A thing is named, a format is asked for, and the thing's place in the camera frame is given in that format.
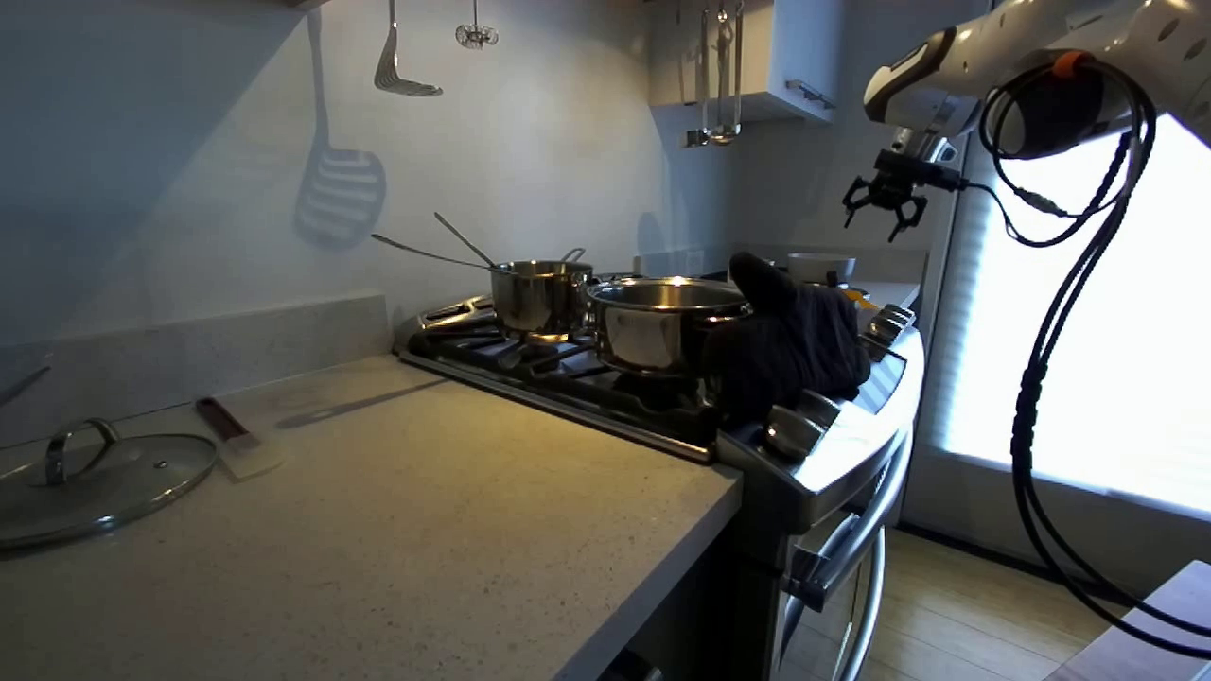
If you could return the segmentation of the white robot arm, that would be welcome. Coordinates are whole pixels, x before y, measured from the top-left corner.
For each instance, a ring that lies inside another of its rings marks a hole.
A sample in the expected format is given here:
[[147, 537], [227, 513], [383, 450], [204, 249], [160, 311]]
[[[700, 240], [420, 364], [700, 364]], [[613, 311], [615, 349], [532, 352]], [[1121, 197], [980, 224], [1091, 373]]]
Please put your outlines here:
[[1001, 0], [870, 71], [862, 115], [894, 146], [842, 216], [874, 204], [914, 229], [914, 186], [963, 191], [942, 147], [968, 128], [996, 158], [1045, 158], [1122, 134], [1137, 98], [1211, 146], [1211, 0]]

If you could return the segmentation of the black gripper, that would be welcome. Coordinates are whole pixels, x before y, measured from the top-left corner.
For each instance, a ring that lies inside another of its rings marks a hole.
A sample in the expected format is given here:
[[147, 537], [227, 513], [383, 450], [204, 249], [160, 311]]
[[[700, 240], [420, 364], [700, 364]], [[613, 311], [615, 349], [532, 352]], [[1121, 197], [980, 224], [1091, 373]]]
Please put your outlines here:
[[922, 186], [958, 192], [963, 177], [942, 165], [909, 154], [909, 153], [881, 153], [874, 158], [870, 177], [855, 177], [842, 192], [842, 220], [855, 220], [862, 207], [881, 207], [894, 216], [888, 240], [900, 240], [922, 220], [927, 197]]

